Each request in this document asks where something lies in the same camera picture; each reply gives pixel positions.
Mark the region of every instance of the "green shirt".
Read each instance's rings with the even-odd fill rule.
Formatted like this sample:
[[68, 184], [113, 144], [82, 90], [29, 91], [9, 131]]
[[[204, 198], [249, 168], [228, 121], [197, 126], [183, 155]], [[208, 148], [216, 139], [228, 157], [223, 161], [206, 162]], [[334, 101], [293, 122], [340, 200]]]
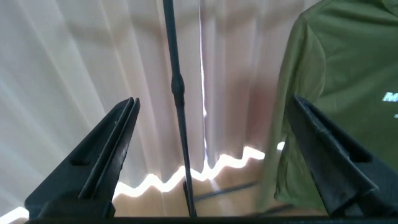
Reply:
[[[302, 13], [290, 33], [267, 145], [270, 158], [260, 189], [264, 195], [270, 192], [274, 151], [285, 138], [275, 198], [323, 209], [284, 116], [293, 93], [311, 101], [398, 170], [398, 0], [324, 0]], [[264, 195], [260, 211], [267, 207]]]

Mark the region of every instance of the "wooden floor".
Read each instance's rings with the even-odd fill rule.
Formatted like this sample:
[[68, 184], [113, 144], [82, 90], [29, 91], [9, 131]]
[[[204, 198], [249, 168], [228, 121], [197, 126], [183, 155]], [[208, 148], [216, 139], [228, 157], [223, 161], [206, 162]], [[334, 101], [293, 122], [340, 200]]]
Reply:
[[[257, 181], [261, 171], [261, 161], [251, 159], [242, 169], [225, 167], [213, 180], [193, 181], [194, 195], [203, 195], [229, 187]], [[199, 217], [242, 216], [255, 212], [254, 199], [257, 186], [217, 195], [195, 203]], [[187, 217], [182, 181], [170, 192], [162, 193], [155, 187], [148, 189], [140, 197], [120, 195], [114, 199], [117, 217]], [[283, 203], [273, 201], [270, 208]], [[323, 215], [313, 210], [293, 208], [274, 215]]]

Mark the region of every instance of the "shirt sleeve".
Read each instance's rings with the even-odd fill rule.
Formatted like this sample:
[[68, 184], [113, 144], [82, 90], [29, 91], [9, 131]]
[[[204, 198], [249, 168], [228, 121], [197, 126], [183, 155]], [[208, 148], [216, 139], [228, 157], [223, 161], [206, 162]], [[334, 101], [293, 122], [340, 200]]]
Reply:
[[284, 140], [290, 129], [285, 117], [287, 100], [296, 93], [310, 101], [315, 101], [323, 90], [325, 67], [325, 53], [320, 41], [302, 14], [296, 20], [290, 33], [279, 73], [272, 122], [267, 142], [264, 143], [266, 157], [259, 183], [256, 205], [258, 212], [265, 212], [269, 208], [275, 192], [279, 161], [277, 145]]

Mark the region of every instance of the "white curtain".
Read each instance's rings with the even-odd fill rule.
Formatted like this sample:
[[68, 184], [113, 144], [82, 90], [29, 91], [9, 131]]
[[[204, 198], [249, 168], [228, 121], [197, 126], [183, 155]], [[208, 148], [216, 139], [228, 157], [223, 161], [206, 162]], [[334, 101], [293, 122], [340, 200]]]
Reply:
[[[265, 151], [285, 43], [314, 2], [174, 1], [193, 169]], [[170, 81], [162, 1], [0, 1], [0, 216], [130, 96], [141, 111], [120, 181], [167, 182], [183, 165]]]

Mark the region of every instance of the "letter m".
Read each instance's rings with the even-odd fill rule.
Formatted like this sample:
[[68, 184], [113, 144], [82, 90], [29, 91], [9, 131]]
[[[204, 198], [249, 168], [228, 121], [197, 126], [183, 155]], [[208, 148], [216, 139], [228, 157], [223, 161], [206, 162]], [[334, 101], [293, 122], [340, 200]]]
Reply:
[[396, 101], [398, 101], [398, 93], [387, 92], [386, 95], [383, 98], [383, 101], [385, 101], [385, 102], [396, 102]]

